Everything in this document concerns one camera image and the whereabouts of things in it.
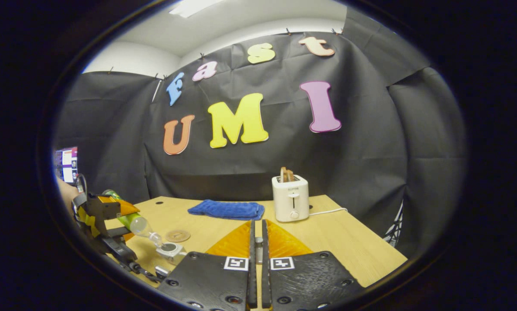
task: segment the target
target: blue towel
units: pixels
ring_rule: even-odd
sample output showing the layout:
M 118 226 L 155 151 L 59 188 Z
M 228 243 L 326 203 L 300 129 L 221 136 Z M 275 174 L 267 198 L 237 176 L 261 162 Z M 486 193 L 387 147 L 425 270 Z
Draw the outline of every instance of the blue towel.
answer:
M 264 206 L 259 203 L 217 202 L 205 200 L 188 210 L 189 214 L 235 220 L 260 220 Z

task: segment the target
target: wooden table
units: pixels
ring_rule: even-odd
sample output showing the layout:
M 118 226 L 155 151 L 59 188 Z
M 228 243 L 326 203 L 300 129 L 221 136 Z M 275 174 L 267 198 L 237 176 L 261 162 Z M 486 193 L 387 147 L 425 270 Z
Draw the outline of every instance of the wooden table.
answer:
M 310 197 L 311 213 L 340 208 L 326 195 Z M 197 216 L 188 213 L 188 209 L 201 201 L 175 199 L 173 197 L 156 197 L 138 203 L 140 215 L 145 217 L 155 232 L 163 236 L 170 230 L 182 229 L 191 233 L 191 238 L 180 242 L 186 252 L 206 252 L 213 244 L 245 221 L 226 220 L 208 216 Z M 278 222 L 274 215 L 274 201 L 258 201 L 264 205 L 262 219 L 268 219 L 287 230 L 301 240 L 313 252 L 330 251 L 349 270 L 358 282 L 367 287 L 383 278 L 407 258 L 382 240 L 377 234 L 363 225 L 348 212 L 341 210 L 333 213 L 310 216 L 308 219 L 295 222 Z M 107 228 L 122 226 L 114 219 L 106 221 Z M 262 221 L 255 221 L 255 235 L 262 236 Z M 154 244 L 139 236 L 134 236 L 126 243 L 136 252 L 138 263 L 154 272 L 155 266 L 163 266 L 173 270 L 176 266 L 168 263 L 156 251 Z M 257 265 L 258 301 L 261 301 L 262 265 Z M 137 275 L 146 283 L 157 287 L 141 274 Z

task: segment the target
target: ceiling light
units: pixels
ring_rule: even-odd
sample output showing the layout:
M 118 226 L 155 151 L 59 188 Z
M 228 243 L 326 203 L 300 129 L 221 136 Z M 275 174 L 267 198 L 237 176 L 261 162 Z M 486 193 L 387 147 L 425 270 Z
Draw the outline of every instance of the ceiling light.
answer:
M 176 6 L 174 10 L 171 10 L 169 13 L 180 15 L 183 18 L 188 18 L 200 10 L 208 8 L 209 6 L 212 6 L 213 4 L 221 1 L 223 0 L 183 0 L 178 6 Z

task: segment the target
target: white wall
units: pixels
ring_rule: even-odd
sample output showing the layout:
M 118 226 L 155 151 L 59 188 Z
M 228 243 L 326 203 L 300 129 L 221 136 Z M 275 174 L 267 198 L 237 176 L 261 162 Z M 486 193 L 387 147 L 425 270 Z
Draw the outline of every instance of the white wall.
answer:
M 148 45 L 131 42 L 109 44 L 85 67 L 84 72 L 120 71 L 155 76 L 169 75 L 178 69 L 180 57 Z
M 187 53 L 178 65 L 178 68 L 199 59 L 201 53 L 205 55 L 214 52 L 218 49 L 227 47 L 231 44 L 246 41 L 263 35 L 286 33 L 286 28 L 290 32 L 332 32 L 332 28 L 341 33 L 341 29 L 345 24 L 345 17 L 342 20 L 318 19 L 318 18 L 293 18 L 280 19 L 272 22 L 256 24 L 251 27 L 243 28 L 231 32 L 229 34 L 218 37 L 209 41 L 197 49 Z

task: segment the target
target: white power cord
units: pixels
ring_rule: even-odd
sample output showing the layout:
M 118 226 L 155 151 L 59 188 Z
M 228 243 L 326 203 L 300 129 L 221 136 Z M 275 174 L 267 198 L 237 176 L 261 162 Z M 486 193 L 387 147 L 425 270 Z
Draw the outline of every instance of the white power cord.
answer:
M 318 215 L 318 214 L 326 214 L 326 213 L 331 213 L 331 212 L 334 212 L 334 211 L 341 211 L 341 210 L 348 211 L 345 207 L 341 207 L 340 209 L 335 209 L 335 210 L 330 210 L 330 211 L 319 211 L 318 213 L 308 214 L 308 216 Z

